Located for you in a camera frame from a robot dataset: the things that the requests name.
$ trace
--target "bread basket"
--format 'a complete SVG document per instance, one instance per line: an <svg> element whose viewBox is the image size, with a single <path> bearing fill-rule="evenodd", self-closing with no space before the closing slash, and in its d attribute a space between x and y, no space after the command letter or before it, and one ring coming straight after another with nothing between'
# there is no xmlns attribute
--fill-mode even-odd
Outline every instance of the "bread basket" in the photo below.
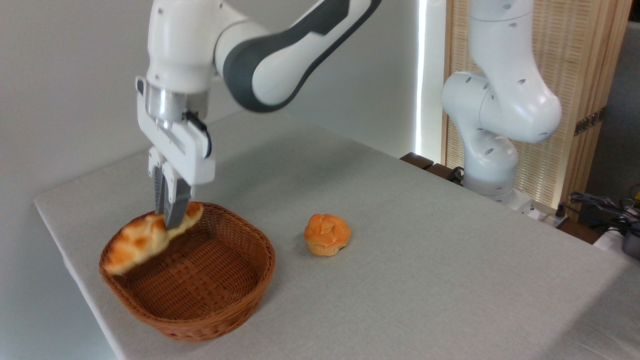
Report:
<svg viewBox="0 0 640 360"><path fill-rule="evenodd" d="M117 235L100 256L102 279L131 314L175 340L211 340L238 328L258 308L275 268L267 237L215 204L204 203L197 224L160 254L109 275L103 265Z"/></svg>

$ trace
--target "cable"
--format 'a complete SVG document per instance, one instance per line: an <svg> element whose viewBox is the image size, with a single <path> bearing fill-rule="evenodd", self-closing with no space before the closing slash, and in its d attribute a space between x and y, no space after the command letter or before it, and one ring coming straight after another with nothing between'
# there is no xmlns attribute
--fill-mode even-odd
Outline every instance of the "cable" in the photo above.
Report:
<svg viewBox="0 0 640 360"><path fill-rule="evenodd" d="M588 219L590 219L592 221L600 222L600 223L609 225L610 227L615 227L617 229L624 230L624 231L637 231L637 227L627 226L627 224L634 224L636 222L640 222L640 220L631 221L630 223L624 222L624 224L622 224L621 222L611 222L611 221L608 221L608 220L603 220L601 218L592 217L591 215L586 214L586 213L584 213L584 212L582 212L580 210L573 209L573 208L567 206L566 204L563 204L563 203L561 203L561 204L564 205L565 209L569 209L569 210L577 213L578 215L584 216L584 217L586 217L586 218L588 218Z"/></svg>
<svg viewBox="0 0 640 360"><path fill-rule="evenodd" d="M454 167L453 170L451 171L451 176L449 178L449 181L454 181L457 180L459 183L462 183L462 179L464 179L464 171L465 168L463 167Z"/></svg>

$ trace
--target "bread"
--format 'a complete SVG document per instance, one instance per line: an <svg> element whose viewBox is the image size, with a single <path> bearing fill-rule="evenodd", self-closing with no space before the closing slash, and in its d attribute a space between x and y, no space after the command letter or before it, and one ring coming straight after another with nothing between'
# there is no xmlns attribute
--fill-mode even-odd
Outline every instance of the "bread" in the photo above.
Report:
<svg viewBox="0 0 640 360"><path fill-rule="evenodd" d="M166 249L169 241L193 227L203 210L201 202L190 202L180 226L169 231L164 227L163 214L150 214L128 223L111 242L104 269L110 275L122 275L144 263Z"/></svg>
<svg viewBox="0 0 640 360"><path fill-rule="evenodd" d="M317 256L333 256L347 246L351 229L340 217L331 214L315 214L305 228L305 241L311 253Z"/></svg>

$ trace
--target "table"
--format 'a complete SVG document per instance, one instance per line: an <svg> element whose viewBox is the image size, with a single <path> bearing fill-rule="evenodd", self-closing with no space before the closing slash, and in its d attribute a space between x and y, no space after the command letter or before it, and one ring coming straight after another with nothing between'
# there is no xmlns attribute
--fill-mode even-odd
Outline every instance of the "table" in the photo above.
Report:
<svg viewBox="0 0 640 360"><path fill-rule="evenodd" d="M195 200L241 215L276 252L258 311L221 338L166 338L100 279L106 242L153 208L146 152L35 199L118 357L640 358L635 263L282 112L209 129L217 176ZM332 258L306 249L314 213L353 230Z"/></svg>

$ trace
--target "robotic arm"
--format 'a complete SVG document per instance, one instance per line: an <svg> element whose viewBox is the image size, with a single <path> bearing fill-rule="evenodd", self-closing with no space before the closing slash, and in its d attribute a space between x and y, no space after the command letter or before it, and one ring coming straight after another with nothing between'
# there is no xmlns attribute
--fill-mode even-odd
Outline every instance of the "robotic arm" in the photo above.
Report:
<svg viewBox="0 0 640 360"><path fill-rule="evenodd" d="M483 73L456 72L442 90L463 142L464 186L527 214L531 198L514 187L509 138L542 142L562 115L533 58L533 0L471 0L469 15L469 49Z"/></svg>
<svg viewBox="0 0 640 360"><path fill-rule="evenodd" d="M150 65L136 79L138 124L151 140L149 175L167 229L182 222L193 187L213 180L211 137L202 122L221 76L248 110L278 110L381 0L320 0L288 30L269 34L221 0L155 0Z"/></svg>

